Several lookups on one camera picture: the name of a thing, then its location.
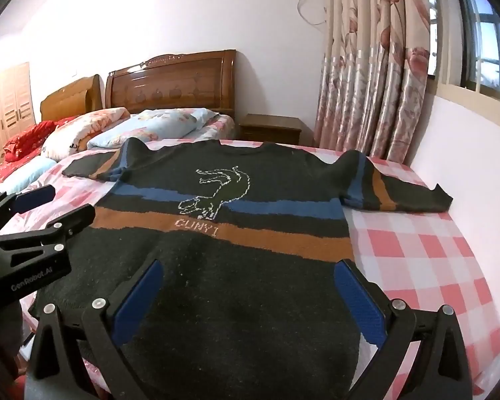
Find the wooden nightstand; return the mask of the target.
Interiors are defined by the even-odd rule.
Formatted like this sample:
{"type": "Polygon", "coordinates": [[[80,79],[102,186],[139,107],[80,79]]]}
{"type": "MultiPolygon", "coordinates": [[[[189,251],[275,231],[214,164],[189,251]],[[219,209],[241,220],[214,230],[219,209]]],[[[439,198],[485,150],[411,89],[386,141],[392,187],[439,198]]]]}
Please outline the wooden nightstand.
{"type": "Polygon", "coordinates": [[[298,145],[302,133],[302,122],[296,117],[247,114],[238,126],[239,139],[244,141],[298,145]]]}

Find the orange floral pillow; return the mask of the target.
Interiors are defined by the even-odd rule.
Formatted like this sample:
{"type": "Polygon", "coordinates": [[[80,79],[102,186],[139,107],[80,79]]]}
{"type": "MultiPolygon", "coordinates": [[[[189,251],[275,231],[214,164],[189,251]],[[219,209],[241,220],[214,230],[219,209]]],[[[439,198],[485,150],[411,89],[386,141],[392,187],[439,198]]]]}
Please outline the orange floral pillow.
{"type": "Polygon", "coordinates": [[[86,149],[87,142],[131,116],[125,107],[93,111],[57,128],[44,142],[40,155],[56,162],[86,149]]]}

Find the red floral far bedsheet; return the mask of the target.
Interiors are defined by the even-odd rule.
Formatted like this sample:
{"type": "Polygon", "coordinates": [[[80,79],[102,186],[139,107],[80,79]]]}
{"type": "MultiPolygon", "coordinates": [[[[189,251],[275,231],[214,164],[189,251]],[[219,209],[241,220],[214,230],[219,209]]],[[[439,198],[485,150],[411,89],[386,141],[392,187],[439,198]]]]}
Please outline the red floral far bedsheet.
{"type": "Polygon", "coordinates": [[[7,177],[9,177],[13,172],[15,172],[17,169],[31,161],[34,157],[39,155],[41,152],[41,148],[37,148],[30,154],[27,154],[26,156],[22,157],[21,159],[15,161],[15,162],[3,162],[0,164],[0,183],[2,183],[7,177]]]}

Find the wooden headboard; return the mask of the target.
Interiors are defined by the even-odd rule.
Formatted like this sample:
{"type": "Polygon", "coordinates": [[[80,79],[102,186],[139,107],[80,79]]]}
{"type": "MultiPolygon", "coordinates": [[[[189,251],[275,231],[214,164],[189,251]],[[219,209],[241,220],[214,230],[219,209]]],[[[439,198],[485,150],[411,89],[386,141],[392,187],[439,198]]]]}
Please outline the wooden headboard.
{"type": "Polygon", "coordinates": [[[235,116],[236,51],[164,54],[109,73],[105,106],[145,109],[205,107],[235,116]]]}
{"type": "Polygon", "coordinates": [[[101,77],[83,77],[48,95],[40,103],[42,121],[77,117],[103,108],[101,77]]]}

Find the red folded blanket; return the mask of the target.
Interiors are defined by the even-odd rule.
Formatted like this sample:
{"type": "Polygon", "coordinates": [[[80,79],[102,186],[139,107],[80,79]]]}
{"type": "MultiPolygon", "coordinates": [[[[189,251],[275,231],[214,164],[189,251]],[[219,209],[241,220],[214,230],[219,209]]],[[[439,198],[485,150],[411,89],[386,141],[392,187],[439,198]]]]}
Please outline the red folded blanket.
{"type": "Polygon", "coordinates": [[[16,162],[42,147],[44,141],[58,128],[76,119],[76,116],[64,117],[61,120],[45,120],[22,131],[11,138],[3,147],[4,161],[16,162]]]}

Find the dark striped knit sweater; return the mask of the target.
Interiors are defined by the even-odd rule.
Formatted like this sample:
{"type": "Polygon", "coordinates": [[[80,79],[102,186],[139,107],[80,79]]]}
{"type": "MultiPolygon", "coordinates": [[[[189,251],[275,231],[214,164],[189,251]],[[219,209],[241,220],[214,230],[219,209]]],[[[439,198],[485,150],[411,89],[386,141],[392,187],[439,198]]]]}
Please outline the dark striped knit sweater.
{"type": "Polygon", "coordinates": [[[358,151],[328,164],[276,144],[154,151],[131,139],[72,161],[65,175],[111,188],[69,241],[71,273],[40,290],[31,312],[82,309],[160,261],[161,290],[124,348],[153,399],[342,398],[359,346],[333,280],[353,255],[345,208],[452,203],[358,151]]]}

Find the pink floral curtain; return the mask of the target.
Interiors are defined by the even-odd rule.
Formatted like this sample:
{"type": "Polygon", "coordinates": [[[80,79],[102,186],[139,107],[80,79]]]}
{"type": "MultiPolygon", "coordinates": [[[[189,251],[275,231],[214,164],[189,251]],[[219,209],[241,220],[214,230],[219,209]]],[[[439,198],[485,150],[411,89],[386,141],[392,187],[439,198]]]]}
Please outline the pink floral curtain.
{"type": "Polygon", "coordinates": [[[428,79],[428,0],[325,0],[313,142],[402,163],[428,79]]]}

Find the window with dark frame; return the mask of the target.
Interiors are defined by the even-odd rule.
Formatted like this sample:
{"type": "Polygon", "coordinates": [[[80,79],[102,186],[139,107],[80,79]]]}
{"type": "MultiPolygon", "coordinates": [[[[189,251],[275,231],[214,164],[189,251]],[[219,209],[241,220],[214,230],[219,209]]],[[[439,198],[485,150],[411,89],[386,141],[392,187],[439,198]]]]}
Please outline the window with dark frame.
{"type": "Polygon", "coordinates": [[[489,0],[458,0],[462,9],[460,84],[500,100],[500,15],[489,0]]]}

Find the far wooden headboard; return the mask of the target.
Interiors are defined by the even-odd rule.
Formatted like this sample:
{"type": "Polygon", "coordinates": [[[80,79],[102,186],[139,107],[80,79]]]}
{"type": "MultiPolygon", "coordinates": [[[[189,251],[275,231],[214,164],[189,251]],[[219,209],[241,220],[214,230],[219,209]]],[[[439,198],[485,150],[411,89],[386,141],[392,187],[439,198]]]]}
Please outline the far wooden headboard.
{"type": "Polygon", "coordinates": [[[83,77],[48,95],[40,103],[42,121],[77,117],[103,108],[101,77],[83,77]]]}

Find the near wooden headboard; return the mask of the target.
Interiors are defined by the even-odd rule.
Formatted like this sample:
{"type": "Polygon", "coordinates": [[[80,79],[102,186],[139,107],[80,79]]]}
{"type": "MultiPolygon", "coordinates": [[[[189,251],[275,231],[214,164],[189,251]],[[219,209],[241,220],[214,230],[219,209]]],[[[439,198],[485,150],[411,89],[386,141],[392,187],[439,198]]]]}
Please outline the near wooden headboard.
{"type": "Polygon", "coordinates": [[[109,73],[105,106],[145,109],[205,107],[235,116],[236,51],[164,54],[109,73]]]}

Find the light blue floral pillow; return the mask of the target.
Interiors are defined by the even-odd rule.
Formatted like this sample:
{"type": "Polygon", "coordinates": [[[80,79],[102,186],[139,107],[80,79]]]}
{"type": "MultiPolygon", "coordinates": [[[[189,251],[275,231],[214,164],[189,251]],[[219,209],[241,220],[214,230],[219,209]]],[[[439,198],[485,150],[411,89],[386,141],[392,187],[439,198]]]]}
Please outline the light blue floral pillow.
{"type": "Polygon", "coordinates": [[[183,138],[217,116],[217,112],[204,107],[146,109],[96,135],[87,142],[87,148],[117,148],[131,137],[144,143],[183,138]]]}

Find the pink checked bed sheet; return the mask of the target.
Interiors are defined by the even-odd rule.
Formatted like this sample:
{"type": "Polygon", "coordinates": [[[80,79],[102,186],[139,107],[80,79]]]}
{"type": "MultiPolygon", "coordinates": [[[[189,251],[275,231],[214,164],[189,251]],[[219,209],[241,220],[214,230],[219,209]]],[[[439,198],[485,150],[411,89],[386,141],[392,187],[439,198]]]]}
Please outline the pink checked bed sheet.
{"type": "MultiPolygon", "coordinates": [[[[29,190],[53,185],[54,201],[16,215],[2,233],[40,229],[80,202],[98,201],[108,191],[107,184],[62,175],[73,160],[88,154],[66,158],[32,183],[29,190]]],[[[448,303],[456,310],[471,369],[471,399],[484,399],[482,389],[488,382],[483,378],[500,355],[500,318],[480,265],[450,216],[348,208],[345,213],[355,261],[368,280],[414,308],[436,310],[448,303]]]]}

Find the beige wardrobe with louvres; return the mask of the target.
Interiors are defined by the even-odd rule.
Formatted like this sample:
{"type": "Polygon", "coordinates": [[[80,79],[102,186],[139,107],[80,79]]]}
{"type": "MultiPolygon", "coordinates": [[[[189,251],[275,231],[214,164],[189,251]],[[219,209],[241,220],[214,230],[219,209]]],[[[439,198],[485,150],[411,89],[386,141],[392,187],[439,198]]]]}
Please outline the beige wardrobe with louvres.
{"type": "Polygon", "coordinates": [[[29,64],[24,62],[0,73],[0,163],[6,142],[34,124],[29,64]]]}

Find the light blue quilt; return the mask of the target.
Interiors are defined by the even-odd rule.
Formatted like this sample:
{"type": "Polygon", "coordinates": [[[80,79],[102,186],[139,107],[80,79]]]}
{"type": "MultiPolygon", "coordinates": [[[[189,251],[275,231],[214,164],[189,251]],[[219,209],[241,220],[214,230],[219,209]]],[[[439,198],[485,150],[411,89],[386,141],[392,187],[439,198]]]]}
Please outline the light blue quilt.
{"type": "Polygon", "coordinates": [[[44,172],[56,164],[56,161],[48,157],[35,156],[0,183],[0,193],[5,192],[10,195],[25,190],[32,182],[35,182],[44,172]]]}

